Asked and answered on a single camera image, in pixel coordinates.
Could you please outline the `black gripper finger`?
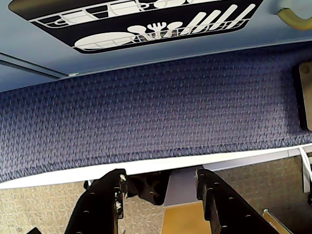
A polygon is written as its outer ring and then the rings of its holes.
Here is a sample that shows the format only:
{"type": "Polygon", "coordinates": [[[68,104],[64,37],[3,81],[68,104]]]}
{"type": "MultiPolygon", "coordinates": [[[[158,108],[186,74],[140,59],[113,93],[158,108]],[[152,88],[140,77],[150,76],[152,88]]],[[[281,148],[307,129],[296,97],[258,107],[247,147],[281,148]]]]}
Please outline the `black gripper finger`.
{"type": "Polygon", "coordinates": [[[265,210],[260,215],[227,182],[210,170],[196,171],[196,196],[213,234],[289,234],[291,231],[265,210]]]}
{"type": "Polygon", "coordinates": [[[66,234],[117,234],[123,218],[125,169],[114,169],[95,180],[78,199],[65,229],[66,234]]]}

